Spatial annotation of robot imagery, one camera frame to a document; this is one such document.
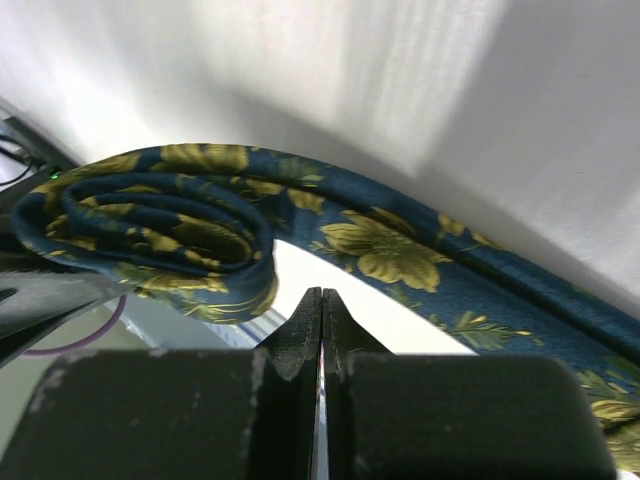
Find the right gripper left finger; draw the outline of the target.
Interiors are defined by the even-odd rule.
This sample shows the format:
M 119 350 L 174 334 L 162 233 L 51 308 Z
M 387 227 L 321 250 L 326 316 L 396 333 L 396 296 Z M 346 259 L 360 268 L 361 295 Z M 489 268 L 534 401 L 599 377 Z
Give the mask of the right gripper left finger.
M 321 292 L 248 350 L 60 357 L 1 460 L 5 479 L 310 479 Z

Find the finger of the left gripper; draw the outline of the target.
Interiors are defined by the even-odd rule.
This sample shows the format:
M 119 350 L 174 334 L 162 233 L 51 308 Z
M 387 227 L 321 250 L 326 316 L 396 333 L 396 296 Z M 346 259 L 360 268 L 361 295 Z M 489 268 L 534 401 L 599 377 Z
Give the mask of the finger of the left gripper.
M 1 274 L 1 364 L 14 360 L 70 319 L 125 294 L 95 273 Z

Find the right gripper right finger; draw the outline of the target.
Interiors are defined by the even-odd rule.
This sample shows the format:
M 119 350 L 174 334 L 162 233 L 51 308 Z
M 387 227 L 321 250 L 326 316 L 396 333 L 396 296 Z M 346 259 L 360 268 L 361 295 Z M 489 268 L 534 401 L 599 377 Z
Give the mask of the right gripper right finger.
M 613 479 L 569 368 L 543 356 L 396 355 L 322 300 L 333 479 Z

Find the blue yellow floral tie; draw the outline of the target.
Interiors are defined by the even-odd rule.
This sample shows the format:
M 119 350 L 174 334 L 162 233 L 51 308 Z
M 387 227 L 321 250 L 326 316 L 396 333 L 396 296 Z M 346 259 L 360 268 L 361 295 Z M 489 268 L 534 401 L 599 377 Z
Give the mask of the blue yellow floral tie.
M 273 244 L 287 242 L 476 352 L 564 361 L 616 465 L 639 469 L 638 321 L 362 175 L 258 147 L 156 146 L 49 180 L 11 220 L 28 250 L 219 324 L 272 305 Z

